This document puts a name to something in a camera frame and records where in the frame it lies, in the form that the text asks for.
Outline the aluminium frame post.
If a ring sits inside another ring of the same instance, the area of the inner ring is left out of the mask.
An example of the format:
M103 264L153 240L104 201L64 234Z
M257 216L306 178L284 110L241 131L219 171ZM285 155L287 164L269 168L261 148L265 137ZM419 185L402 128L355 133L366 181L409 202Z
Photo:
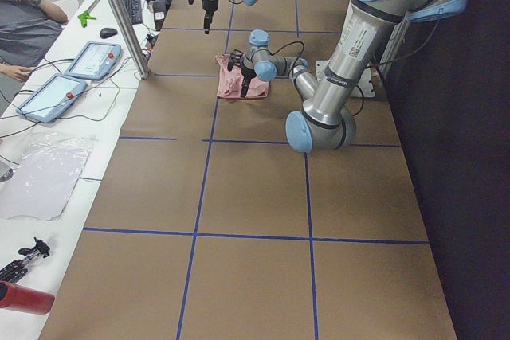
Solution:
M122 0L108 0L108 4L111 7L113 15L120 28L120 32L127 45L127 49L131 54L131 58L135 63L140 77L142 79L147 79L151 71L148 68L147 59L143 55L142 49L139 46L139 41Z

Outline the clear plastic bag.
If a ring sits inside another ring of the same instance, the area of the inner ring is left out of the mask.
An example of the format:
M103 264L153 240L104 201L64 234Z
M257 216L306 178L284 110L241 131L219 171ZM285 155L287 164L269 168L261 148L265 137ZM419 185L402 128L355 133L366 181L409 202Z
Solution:
M96 144L95 135L50 131L29 135L14 174L1 187L1 218L57 219Z

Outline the black keyboard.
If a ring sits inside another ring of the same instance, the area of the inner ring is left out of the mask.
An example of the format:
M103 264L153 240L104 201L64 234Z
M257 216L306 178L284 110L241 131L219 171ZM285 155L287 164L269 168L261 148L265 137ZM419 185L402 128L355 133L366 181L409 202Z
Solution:
M141 0L122 0L127 11L129 20L133 25L143 23L143 11Z

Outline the pink Snoopy t-shirt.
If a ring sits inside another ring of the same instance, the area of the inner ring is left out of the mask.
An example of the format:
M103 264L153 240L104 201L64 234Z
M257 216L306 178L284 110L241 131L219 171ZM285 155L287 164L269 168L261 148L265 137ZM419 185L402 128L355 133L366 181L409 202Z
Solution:
M222 99L240 99L243 75L238 67L231 71L227 69L229 56L221 53L214 56L219 66L219 80L217 97ZM257 77L250 81L246 99L264 99L269 95L269 82L259 80Z

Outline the far blue teach pendant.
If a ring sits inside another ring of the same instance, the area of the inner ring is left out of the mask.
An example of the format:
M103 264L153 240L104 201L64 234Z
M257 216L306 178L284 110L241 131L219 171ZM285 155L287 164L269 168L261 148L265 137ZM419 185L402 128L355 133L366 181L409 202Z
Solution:
M119 44L89 41L65 74L78 79L100 80L111 72L121 53Z

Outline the seated person grey shirt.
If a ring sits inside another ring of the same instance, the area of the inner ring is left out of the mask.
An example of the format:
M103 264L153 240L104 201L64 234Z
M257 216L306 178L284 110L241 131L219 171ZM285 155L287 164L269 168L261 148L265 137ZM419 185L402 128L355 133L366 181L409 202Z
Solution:
M27 81L68 21L47 0L1 0L1 74Z

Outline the blue teach pendant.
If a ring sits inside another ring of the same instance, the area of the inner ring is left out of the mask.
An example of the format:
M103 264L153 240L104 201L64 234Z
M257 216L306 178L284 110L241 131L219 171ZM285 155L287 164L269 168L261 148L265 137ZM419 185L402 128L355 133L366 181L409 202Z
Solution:
M121 53L119 44L89 41L65 74L78 79L100 80L111 72Z
M29 120L51 123L59 118L86 90L83 80L56 74L25 100L16 112Z

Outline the green plastic clamp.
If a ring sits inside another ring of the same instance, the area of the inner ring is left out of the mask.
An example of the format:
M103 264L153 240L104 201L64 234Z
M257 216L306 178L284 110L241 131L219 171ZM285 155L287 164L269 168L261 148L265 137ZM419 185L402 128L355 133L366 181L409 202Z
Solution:
M78 19L80 21L80 25L82 28L86 28L88 26L89 20L96 20L96 17L92 16L88 11L83 12L78 15Z

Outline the red cylinder bottle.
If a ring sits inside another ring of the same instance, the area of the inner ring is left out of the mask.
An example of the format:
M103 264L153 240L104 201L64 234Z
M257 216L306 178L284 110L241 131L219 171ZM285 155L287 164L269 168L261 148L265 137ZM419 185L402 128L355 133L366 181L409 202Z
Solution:
M50 312L55 296L53 294L1 282L1 308L24 313L45 315Z

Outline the black power adapter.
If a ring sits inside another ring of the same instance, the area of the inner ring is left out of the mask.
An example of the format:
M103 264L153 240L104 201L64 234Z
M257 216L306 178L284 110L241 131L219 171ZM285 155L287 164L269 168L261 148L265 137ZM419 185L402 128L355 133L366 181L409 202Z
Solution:
M163 27L165 17L167 15L167 2L166 0L154 0L152 3L153 19L155 30L160 31Z

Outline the black computer mouse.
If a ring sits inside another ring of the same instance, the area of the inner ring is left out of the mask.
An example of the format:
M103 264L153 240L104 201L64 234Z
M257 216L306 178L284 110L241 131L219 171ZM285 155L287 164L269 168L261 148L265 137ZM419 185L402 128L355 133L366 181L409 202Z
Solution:
M117 35L117 33L118 31L116 29L106 27L100 30L99 36L101 39L108 39L110 37Z

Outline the black folded tripod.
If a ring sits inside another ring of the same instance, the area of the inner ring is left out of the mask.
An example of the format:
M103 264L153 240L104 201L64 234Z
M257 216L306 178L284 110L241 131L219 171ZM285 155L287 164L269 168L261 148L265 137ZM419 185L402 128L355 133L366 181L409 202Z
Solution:
M20 248L18 254L21 259L16 259L1 269L1 281L17 283L28 272L28 266L36 259L49 256L50 247L41 239L34 237L35 245L32 248Z

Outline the near blue teach pendant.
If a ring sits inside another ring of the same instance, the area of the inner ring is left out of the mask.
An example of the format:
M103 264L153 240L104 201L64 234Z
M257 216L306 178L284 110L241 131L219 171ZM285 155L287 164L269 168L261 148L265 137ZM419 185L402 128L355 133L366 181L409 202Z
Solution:
M83 80L56 74L25 100L16 112L29 120L51 123L59 118L86 90Z

